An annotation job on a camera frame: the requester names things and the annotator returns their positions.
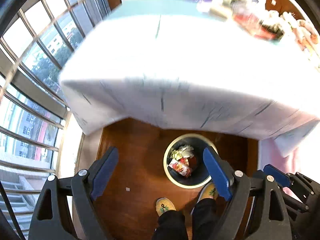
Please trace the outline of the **pink blanket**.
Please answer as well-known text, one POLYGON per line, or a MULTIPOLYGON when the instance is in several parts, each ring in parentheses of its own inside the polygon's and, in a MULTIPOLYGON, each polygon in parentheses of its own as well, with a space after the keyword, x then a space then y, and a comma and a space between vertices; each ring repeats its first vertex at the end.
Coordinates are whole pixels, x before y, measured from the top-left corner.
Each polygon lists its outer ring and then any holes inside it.
POLYGON ((273 139, 269 138, 258 142, 258 168, 260 170, 265 165, 271 164, 284 173, 295 174, 297 172, 297 158, 298 148, 291 150, 284 157, 273 139))

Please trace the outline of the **left black trouser leg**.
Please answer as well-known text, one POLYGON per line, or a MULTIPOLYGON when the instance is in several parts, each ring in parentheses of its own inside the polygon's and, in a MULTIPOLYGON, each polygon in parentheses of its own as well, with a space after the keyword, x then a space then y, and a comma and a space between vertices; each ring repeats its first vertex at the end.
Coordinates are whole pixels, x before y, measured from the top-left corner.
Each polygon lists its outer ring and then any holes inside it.
POLYGON ((185 216, 180 211, 170 210, 158 219, 158 227, 153 233, 152 239, 155 240, 185 240, 188 233, 185 227, 185 216))

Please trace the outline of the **left yellow patterned shoe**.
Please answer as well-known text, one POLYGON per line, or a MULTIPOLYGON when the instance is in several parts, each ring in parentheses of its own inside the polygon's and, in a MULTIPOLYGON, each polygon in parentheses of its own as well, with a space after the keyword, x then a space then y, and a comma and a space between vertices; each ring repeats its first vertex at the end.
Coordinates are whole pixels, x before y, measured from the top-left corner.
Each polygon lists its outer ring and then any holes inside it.
POLYGON ((156 201, 156 212, 158 216, 160 217, 163 215, 165 212, 168 211, 176 211, 176 207, 174 204, 168 199, 168 198, 159 198, 156 201))

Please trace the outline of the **white round trash bin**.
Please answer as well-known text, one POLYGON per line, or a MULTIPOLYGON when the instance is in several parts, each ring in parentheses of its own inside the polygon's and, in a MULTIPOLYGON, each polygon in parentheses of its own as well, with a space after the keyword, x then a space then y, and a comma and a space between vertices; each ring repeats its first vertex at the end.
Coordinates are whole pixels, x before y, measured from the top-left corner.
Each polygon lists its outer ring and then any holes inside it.
POLYGON ((206 148, 216 149, 213 142, 200 134, 184 134, 170 143, 163 157, 163 168, 167 178, 176 186, 184 189, 202 187, 211 180, 203 161, 203 152, 206 148), (192 168, 191 175, 186 178, 172 168, 169 164, 172 159, 187 158, 192 168))

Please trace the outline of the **green cracker packet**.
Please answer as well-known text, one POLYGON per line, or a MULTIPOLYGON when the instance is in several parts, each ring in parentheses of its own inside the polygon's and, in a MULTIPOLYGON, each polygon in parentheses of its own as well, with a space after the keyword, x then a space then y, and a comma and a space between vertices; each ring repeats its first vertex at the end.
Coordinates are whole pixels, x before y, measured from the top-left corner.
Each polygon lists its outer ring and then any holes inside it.
POLYGON ((222 20, 232 19, 232 9, 223 5, 223 0, 211 0, 210 2, 197 3, 196 9, 199 12, 210 16, 218 17, 222 20))

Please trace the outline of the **yellow patterned shoe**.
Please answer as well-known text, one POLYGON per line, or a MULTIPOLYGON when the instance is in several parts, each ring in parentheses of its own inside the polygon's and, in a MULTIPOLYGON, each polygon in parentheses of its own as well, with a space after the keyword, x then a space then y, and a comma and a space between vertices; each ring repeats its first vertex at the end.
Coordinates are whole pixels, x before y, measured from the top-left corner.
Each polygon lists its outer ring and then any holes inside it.
POLYGON ((206 184, 200 192, 198 200, 196 203, 200 202, 203 199, 214 199, 218 198, 218 192, 213 182, 206 184))
POLYGON ((174 204, 168 199, 168 198, 159 198, 156 201, 156 212, 158 216, 160 217, 163 215, 165 212, 168 211, 176 211, 176 207, 174 204))

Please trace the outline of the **metal window security grille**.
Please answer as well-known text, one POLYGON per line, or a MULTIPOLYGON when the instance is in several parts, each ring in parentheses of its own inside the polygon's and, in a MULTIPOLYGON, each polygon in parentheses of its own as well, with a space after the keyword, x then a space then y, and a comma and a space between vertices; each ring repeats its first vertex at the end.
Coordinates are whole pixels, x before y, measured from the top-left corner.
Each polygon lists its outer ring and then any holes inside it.
POLYGON ((108 0, 1 0, 1 239, 78 239, 59 178, 73 117, 59 76, 108 0))

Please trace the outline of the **orange red snack packet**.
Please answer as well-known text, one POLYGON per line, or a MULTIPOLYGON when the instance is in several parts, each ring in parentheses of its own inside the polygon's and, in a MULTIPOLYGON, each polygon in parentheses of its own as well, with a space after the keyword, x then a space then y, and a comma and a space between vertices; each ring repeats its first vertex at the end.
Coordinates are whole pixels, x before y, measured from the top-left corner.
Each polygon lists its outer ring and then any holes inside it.
POLYGON ((253 3, 238 2, 232 5, 233 20, 251 36, 263 38, 261 20, 265 10, 253 3))

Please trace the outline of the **black yellow snack wrapper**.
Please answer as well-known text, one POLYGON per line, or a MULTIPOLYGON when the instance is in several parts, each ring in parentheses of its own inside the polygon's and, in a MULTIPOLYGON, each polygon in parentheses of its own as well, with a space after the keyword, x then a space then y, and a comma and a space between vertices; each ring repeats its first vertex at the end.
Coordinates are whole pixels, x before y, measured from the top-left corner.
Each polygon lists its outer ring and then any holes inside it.
POLYGON ((277 25, 261 25, 258 33, 258 37, 263 40, 280 41, 284 36, 284 32, 277 25))

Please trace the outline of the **white plush toy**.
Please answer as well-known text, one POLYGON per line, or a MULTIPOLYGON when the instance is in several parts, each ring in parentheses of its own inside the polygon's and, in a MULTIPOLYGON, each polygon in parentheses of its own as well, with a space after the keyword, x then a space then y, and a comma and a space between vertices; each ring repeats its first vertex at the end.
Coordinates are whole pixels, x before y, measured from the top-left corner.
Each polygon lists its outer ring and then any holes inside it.
POLYGON ((276 10, 270 10, 266 14, 265 23, 268 26, 284 36, 294 38, 302 51, 307 49, 310 53, 319 53, 319 34, 310 22, 295 19, 291 12, 286 11, 280 14, 276 10))

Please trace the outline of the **white tree-print bed sheet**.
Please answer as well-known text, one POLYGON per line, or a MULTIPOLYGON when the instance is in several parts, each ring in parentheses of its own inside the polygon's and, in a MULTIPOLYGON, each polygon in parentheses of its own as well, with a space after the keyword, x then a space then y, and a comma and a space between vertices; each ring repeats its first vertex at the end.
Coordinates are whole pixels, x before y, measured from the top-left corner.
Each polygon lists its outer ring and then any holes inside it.
POLYGON ((251 36, 188 0, 127 0, 84 39, 59 83, 85 134, 123 118, 319 150, 319 71, 295 38, 251 36))

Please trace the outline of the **right yellow patterned shoe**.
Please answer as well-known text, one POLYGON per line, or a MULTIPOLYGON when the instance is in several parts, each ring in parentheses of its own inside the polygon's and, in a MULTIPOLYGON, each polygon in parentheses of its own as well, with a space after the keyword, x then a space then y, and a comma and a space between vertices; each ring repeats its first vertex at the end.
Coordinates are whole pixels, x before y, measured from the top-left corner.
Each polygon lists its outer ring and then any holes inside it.
POLYGON ((198 200, 196 203, 200 202, 203 199, 214 199, 218 198, 218 192, 213 182, 206 184, 200 192, 198 200))

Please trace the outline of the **red white packet in bin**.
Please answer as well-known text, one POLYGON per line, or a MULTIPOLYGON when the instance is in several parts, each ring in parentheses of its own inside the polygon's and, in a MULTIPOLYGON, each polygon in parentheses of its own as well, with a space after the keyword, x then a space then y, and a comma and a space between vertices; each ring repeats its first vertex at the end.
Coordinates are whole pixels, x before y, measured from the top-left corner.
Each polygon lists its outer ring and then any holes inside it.
POLYGON ((172 159, 169 167, 172 168, 178 174, 188 178, 192 173, 192 168, 189 166, 187 158, 181 158, 179 160, 172 159))

